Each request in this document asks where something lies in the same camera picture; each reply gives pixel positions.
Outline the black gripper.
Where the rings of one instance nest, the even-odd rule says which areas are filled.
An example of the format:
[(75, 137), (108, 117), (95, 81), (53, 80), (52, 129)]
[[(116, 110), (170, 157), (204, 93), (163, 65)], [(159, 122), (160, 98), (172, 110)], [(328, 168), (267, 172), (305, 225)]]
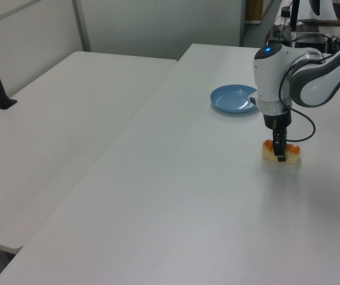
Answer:
[(281, 140), (273, 140), (274, 155), (279, 162), (286, 161), (285, 146), (287, 144), (287, 127), (291, 124), (291, 111), (288, 110), (281, 115), (263, 115), (265, 126), (272, 130), (273, 138), (280, 137)]

